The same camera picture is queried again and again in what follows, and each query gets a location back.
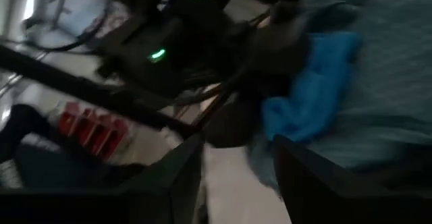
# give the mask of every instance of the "blue cloth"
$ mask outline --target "blue cloth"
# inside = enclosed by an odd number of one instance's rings
[[[269,140],[277,134],[294,142],[309,140],[323,132],[335,116],[360,38],[353,32],[312,34],[311,44],[306,67],[294,80],[290,96],[263,103]]]

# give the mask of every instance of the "blue towel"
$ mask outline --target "blue towel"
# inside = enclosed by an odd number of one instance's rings
[[[290,96],[263,103],[269,140],[277,134],[294,142],[309,140],[325,131],[335,116],[360,38],[353,32],[312,34],[311,44],[306,67],[294,80]]]

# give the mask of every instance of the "green led light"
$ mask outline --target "green led light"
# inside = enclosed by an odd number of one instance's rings
[[[160,51],[157,51],[156,53],[152,54],[151,58],[152,59],[158,59],[164,54],[165,54],[165,49],[161,49]]]

